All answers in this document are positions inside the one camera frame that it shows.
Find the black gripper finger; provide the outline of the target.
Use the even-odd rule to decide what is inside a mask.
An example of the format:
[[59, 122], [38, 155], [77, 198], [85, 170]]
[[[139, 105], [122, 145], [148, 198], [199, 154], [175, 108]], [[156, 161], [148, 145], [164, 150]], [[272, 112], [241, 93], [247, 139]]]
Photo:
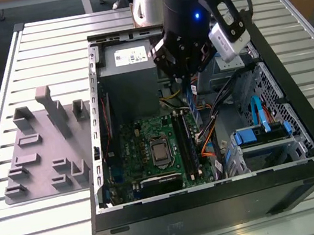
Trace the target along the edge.
[[178, 83], [189, 82], [190, 77], [185, 61], [180, 56], [173, 56], [163, 39], [151, 45], [149, 54], [157, 68], [164, 72], [169, 79], [177, 79]]
[[209, 65], [211, 59], [215, 56], [216, 49], [210, 40], [205, 43], [194, 43], [191, 54], [187, 59], [188, 74], [190, 75], [190, 83], [194, 83], [198, 76]]

